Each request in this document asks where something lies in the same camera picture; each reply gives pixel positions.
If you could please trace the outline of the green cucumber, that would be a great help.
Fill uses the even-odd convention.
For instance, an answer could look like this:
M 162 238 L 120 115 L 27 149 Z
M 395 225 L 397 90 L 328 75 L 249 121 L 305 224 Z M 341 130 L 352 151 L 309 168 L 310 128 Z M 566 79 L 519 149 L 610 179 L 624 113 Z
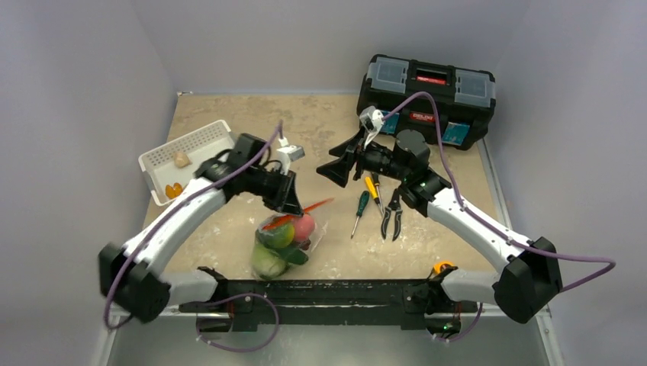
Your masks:
M 283 248 L 281 256 L 290 265 L 304 265 L 309 260 L 308 254 L 294 246 Z

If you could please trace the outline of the peach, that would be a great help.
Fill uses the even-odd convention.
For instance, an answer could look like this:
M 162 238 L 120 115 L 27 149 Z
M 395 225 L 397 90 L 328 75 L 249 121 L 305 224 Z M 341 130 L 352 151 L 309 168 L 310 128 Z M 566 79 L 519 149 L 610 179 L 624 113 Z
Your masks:
M 292 225 L 294 227 L 293 240 L 295 242 L 308 240 L 316 228 L 315 219 L 308 214 L 293 220 Z

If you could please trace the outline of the clear zip bag orange zipper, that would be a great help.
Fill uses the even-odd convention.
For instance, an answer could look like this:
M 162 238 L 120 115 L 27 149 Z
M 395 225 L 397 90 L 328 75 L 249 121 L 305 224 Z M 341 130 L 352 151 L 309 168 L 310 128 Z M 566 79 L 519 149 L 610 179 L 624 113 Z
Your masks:
M 280 278 L 306 265 L 327 232 L 332 197 L 304 208 L 300 217 L 274 214 L 257 227 L 250 256 L 253 275 L 264 281 Z

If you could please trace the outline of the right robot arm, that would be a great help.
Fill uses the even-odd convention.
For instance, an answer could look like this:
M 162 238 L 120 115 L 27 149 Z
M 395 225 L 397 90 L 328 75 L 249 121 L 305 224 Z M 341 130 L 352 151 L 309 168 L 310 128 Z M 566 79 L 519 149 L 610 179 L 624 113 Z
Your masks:
M 531 240 L 473 207 L 455 185 L 429 164 L 430 148 L 414 130 L 397 134 L 392 149 L 365 143 L 365 132 L 333 147 L 332 162 L 317 167 L 319 175 L 344 188 L 368 171 L 400 182 L 399 197 L 410 209 L 451 230 L 476 249 L 494 272 L 452 269 L 428 290 L 430 304 L 447 310 L 458 301 L 498 306 L 517 323 L 527 323 L 564 286 L 556 248 L 541 237 Z

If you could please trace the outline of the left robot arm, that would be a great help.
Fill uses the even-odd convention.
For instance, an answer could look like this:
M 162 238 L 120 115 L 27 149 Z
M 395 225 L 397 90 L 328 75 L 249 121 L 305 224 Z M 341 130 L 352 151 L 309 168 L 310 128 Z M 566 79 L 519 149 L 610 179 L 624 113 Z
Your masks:
M 227 291 L 216 275 L 196 270 L 175 276 L 163 272 L 188 237 L 232 197 L 243 192 L 262 198 L 279 214 L 300 217 L 304 209 L 295 190 L 296 174 L 290 164 L 304 157 L 277 130 L 279 167 L 268 169 L 260 159 L 271 143 L 248 133 L 233 147 L 206 159 L 194 172 L 185 190 L 146 229 L 123 245 L 107 244 L 98 255 L 101 293 L 106 298 L 104 321 L 109 329 L 110 310 L 116 304 L 142 323 L 157 318 L 165 308 L 200 303 L 217 312 L 227 304 Z

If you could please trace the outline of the green cabbage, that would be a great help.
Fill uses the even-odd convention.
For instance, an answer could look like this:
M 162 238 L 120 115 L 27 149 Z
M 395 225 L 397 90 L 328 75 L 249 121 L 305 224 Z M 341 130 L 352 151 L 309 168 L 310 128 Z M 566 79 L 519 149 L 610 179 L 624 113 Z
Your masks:
M 288 270 L 285 260 L 260 243 L 254 245 L 250 262 L 253 273 L 262 280 L 279 278 Z

